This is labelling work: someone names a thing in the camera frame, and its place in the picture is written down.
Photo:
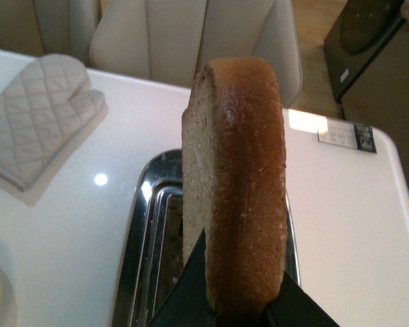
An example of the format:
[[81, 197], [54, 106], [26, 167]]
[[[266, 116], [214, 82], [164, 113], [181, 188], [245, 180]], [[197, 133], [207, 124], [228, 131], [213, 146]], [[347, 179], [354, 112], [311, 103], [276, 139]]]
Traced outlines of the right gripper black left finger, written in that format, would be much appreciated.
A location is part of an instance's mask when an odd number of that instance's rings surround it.
[[215, 326], [207, 300], [205, 233], [201, 233], [176, 285], [151, 318], [150, 326]]

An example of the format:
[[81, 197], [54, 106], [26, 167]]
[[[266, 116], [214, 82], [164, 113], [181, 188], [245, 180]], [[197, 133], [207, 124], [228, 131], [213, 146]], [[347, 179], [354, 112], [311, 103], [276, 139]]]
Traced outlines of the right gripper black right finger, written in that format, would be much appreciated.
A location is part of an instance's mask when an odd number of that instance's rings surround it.
[[264, 311], [264, 326], [339, 326], [297, 282], [284, 271], [277, 297]]

